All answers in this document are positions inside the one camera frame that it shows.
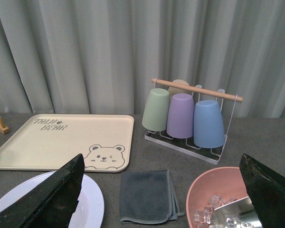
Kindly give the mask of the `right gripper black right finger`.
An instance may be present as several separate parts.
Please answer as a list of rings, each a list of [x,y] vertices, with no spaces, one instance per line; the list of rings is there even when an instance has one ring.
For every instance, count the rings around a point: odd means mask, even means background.
[[[285,177],[244,153],[239,169],[264,228],[285,228]]]

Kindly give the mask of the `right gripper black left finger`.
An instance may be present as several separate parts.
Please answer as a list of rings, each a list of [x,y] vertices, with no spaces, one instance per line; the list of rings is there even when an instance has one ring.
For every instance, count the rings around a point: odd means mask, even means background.
[[[0,212],[0,228],[67,228],[78,205],[84,175],[78,154]]]

